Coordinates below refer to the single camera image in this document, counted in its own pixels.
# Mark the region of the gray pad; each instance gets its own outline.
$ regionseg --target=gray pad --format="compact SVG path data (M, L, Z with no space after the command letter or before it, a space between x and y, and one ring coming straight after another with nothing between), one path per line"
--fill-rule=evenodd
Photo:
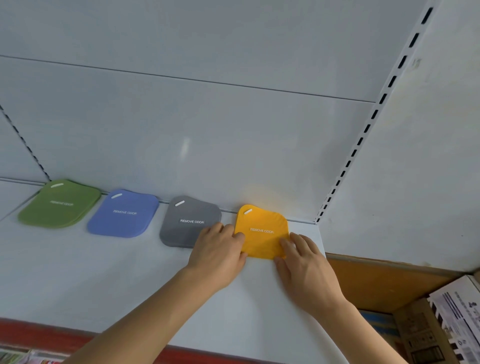
M217 205L178 196L168 206L160 229L160 239L167 246L193 248L200 231L221 219L222 212Z

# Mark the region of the yellow pad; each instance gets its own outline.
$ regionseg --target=yellow pad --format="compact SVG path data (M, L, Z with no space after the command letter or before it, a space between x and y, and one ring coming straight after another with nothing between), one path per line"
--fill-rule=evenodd
M288 222L277 212L244 205L237 215L235 232L245 234L242 251L247 252L248 256L262 259L285 256L280 238L288 240Z

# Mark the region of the white panel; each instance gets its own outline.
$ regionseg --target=white panel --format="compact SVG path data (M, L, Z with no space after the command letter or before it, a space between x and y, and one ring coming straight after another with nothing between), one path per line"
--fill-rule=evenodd
M375 101L424 0L2 0L0 54Z
M39 186L30 184L0 181L0 221L37 193L39 189Z
M42 169L35 162L32 155L1 111L0 178L34 182L48 181Z
M369 103L0 58L0 99L52 179L313 220Z
M87 233L95 210L65 229L23 226L16 213L0 223L0 291L8 292L0 317L101 332L188 262L190 249L159 239L167 205L160 204L147 231L131 239ZM235 217L223 213L222 222ZM316 225L288 224L323 252ZM271 260L248 258L239 277L170 344L277 363L347 363L320 326L289 301L276 275Z
M320 222L328 252L480 266L480 2L444 1Z

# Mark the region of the green pad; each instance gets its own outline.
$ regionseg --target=green pad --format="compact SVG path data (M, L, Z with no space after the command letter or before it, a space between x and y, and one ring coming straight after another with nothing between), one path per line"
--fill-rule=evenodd
M80 221L95 205L98 189L69 181L47 183L18 214L20 222L44 228L64 228Z

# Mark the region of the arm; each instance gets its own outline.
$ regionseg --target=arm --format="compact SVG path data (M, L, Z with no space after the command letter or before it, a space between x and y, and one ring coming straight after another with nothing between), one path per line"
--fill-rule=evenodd
M64 363L151 364L190 316L242 270L245 235L233 232L233 225L221 223L202 230L185 268Z
M407 364L346 300L335 272L316 244L303 235L282 240L286 258L275 258L287 294L312 315L350 364Z

